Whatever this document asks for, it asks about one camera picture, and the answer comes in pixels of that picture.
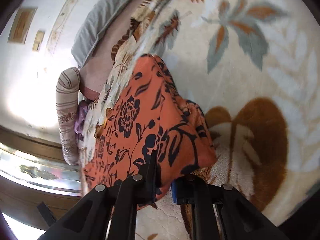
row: striped bolster pillow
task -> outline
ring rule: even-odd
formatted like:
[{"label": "striped bolster pillow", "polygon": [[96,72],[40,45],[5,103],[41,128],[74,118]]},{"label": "striped bolster pillow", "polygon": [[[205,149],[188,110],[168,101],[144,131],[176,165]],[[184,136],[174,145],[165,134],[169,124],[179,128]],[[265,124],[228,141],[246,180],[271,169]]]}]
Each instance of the striped bolster pillow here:
[{"label": "striped bolster pillow", "polygon": [[72,67],[61,73],[56,86],[56,106],[62,153],[69,165],[76,165],[79,159],[74,131],[79,84],[78,68]]}]

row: patterned sheet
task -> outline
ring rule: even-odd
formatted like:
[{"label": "patterned sheet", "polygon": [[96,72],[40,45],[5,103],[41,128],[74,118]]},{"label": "patterned sheet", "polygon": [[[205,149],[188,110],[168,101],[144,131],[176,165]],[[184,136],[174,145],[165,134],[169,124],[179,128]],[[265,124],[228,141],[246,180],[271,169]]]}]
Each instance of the patterned sheet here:
[{"label": "patterned sheet", "polygon": [[[96,125],[137,58],[158,54],[179,94],[199,104],[210,128],[219,159],[197,174],[214,185],[233,184],[281,224],[320,179],[320,27],[308,8],[301,0],[147,0],[132,18],[140,24],[90,106],[82,166],[94,154]],[[169,203],[170,195],[161,201]],[[186,239],[188,209],[184,220],[174,210],[139,211],[137,239]]]}]

